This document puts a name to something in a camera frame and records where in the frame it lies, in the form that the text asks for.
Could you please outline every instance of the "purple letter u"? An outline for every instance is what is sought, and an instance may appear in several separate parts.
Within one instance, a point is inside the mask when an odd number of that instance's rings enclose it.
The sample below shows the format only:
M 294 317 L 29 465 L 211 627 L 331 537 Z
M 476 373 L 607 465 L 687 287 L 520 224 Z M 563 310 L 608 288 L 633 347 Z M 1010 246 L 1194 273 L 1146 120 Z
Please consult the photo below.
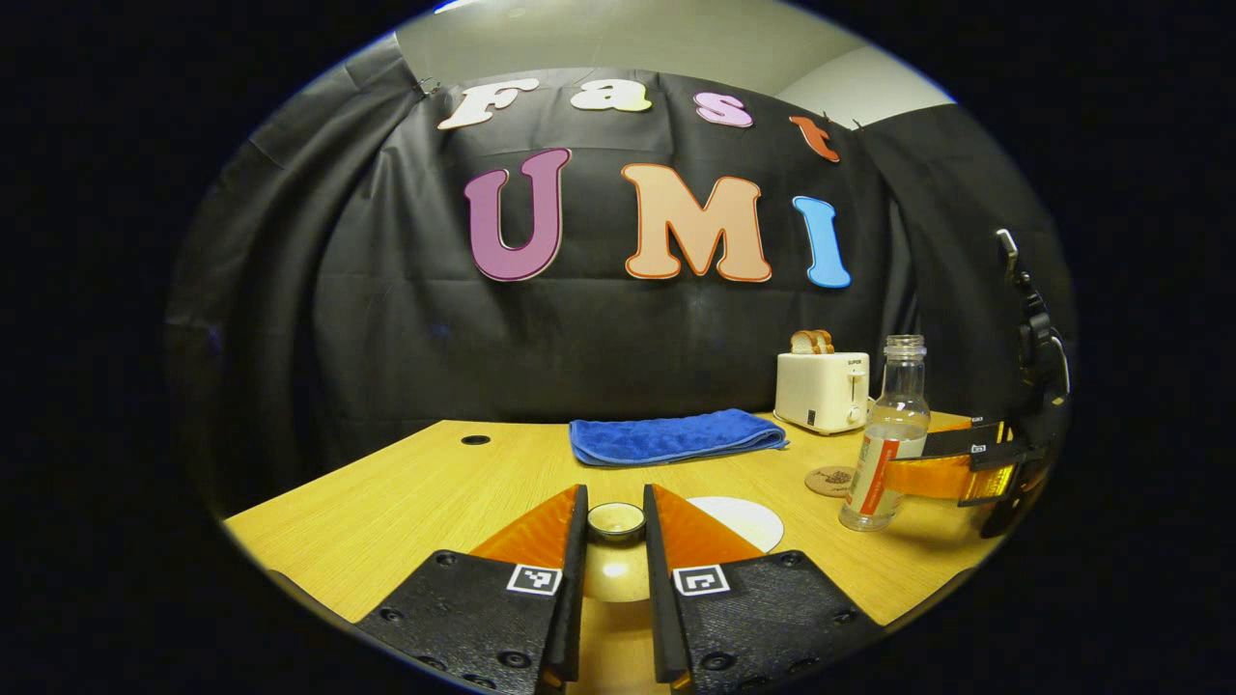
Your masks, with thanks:
M 528 279 L 554 262 L 562 245 L 562 192 L 559 172 L 571 160 L 566 148 L 546 150 L 519 167 L 533 184 L 533 236 L 512 249 L 502 241 L 502 187 L 507 171 L 483 173 L 464 188 L 471 203 L 472 260 L 486 277 L 503 282 Z

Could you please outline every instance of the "orange label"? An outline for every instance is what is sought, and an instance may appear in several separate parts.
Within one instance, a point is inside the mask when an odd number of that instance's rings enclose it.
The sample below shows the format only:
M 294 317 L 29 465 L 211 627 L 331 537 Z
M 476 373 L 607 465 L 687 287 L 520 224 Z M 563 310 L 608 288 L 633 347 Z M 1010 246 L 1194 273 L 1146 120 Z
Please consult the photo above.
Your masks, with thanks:
M 871 476 L 871 487 L 866 490 L 866 498 L 863 500 L 863 507 L 859 508 L 859 513 L 875 513 L 875 508 L 880 505 L 880 497 L 884 496 L 884 472 L 889 467 L 889 459 L 896 458 L 900 444 L 897 440 L 885 439 L 880 446 L 880 460 L 875 465 L 875 474 Z

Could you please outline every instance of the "folded blue towel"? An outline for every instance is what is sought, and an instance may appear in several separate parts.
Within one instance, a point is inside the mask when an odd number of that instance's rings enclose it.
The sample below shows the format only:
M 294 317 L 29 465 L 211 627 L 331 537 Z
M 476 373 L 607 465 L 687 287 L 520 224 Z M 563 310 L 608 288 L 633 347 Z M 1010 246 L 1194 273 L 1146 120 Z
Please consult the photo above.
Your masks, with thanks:
M 735 408 L 688 418 L 572 420 L 570 434 L 575 458 L 592 466 L 650 466 L 789 444 L 784 429 Z

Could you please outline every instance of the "round white plate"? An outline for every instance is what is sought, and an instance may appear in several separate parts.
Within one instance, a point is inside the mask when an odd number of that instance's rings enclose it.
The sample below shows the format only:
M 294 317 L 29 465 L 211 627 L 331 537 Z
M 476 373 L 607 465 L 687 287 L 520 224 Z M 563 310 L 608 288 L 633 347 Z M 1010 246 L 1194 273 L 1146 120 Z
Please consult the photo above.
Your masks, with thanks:
M 781 542 L 785 524 L 772 510 L 738 497 L 691 497 L 687 500 L 708 516 L 732 528 L 750 543 L 768 553 Z

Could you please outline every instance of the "blue letter i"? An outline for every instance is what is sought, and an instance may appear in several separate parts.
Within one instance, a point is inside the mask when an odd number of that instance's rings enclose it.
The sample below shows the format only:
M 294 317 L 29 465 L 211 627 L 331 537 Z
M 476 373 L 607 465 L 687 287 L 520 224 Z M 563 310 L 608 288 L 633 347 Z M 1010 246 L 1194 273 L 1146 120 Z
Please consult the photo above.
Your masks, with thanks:
M 807 279 L 819 287 L 849 287 L 849 273 L 842 266 L 842 250 L 837 246 L 833 218 L 837 213 L 823 200 L 796 195 L 794 207 L 807 221 L 807 239 L 811 240 L 811 267 Z

